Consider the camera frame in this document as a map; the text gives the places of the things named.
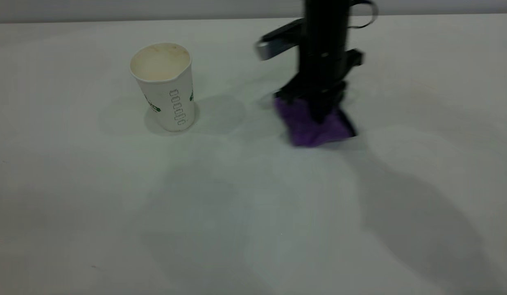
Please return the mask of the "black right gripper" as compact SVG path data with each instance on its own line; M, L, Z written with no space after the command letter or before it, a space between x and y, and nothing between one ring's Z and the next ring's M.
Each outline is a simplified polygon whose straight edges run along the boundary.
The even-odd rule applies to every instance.
M328 88L313 95L313 120L319 124L339 108L347 84L341 81L351 69L363 64L362 52L347 49L351 8L356 2L304 2L299 73L274 94L276 100L291 106L296 99L313 92L316 86Z

